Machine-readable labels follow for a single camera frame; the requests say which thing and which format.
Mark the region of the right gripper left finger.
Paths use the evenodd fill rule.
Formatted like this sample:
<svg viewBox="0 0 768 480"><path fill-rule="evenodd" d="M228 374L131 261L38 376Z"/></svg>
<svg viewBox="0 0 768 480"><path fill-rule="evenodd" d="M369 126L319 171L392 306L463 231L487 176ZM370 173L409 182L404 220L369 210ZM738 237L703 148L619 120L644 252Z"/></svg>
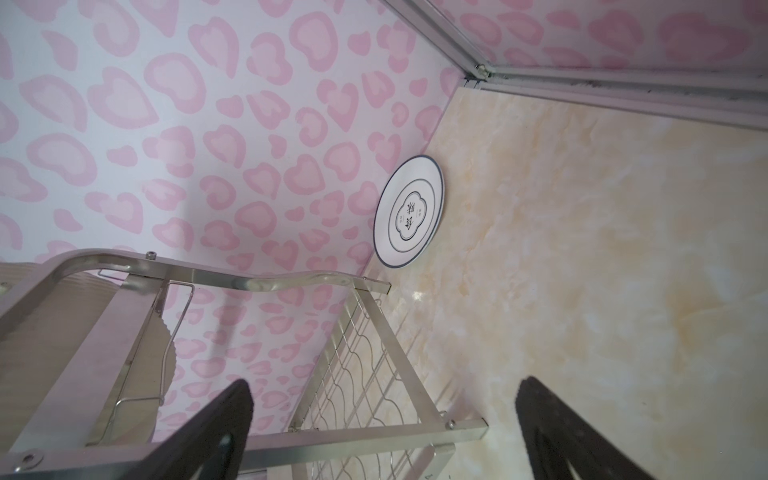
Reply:
<svg viewBox="0 0 768 480"><path fill-rule="evenodd" d="M243 459L254 402L248 383L231 383L134 466L136 479L234 479Z"/></svg>

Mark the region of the yellow woven plate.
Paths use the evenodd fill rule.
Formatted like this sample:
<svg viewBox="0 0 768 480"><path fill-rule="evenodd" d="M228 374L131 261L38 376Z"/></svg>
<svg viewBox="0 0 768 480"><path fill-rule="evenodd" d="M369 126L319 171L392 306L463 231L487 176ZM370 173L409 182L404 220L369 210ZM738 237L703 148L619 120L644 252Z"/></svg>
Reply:
<svg viewBox="0 0 768 480"><path fill-rule="evenodd" d="M159 312L167 286L80 272L1 330L1 450L148 443L176 354Z"/></svg>

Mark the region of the steel two-tier dish rack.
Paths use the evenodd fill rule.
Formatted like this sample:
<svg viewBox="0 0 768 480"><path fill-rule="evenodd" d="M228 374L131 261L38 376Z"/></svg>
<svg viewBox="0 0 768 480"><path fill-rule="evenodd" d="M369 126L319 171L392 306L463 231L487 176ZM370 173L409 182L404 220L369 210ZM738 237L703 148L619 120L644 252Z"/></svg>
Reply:
<svg viewBox="0 0 768 480"><path fill-rule="evenodd" d="M119 479L231 383L245 380L253 416L238 476L288 466L300 479L436 479L487 421L443 409L428 392L379 299L387 281L333 268L256 272L188 252L3 251L1 330L54 282L86 272L166 284L158 305L176 362L148 443L3 452L9 479Z"/></svg>

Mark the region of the white plate black rim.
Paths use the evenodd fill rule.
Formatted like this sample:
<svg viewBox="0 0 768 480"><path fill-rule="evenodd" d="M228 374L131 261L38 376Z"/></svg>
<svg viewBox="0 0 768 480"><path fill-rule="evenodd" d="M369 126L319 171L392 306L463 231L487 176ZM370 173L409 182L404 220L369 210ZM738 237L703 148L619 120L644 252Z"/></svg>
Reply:
<svg viewBox="0 0 768 480"><path fill-rule="evenodd" d="M403 268L429 246L439 227L445 200L445 179L427 155L412 157L387 181L373 224L374 251L388 268Z"/></svg>

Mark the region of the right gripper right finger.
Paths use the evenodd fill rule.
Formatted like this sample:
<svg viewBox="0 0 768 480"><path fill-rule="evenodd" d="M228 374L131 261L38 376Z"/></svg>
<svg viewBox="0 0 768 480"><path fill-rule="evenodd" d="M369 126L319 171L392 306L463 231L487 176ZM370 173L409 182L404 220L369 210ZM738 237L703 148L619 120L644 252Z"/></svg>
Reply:
<svg viewBox="0 0 768 480"><path fill-rule="evenodd" d="M521 381L515 408L536 480L651 477L537 378Z"/></svg>

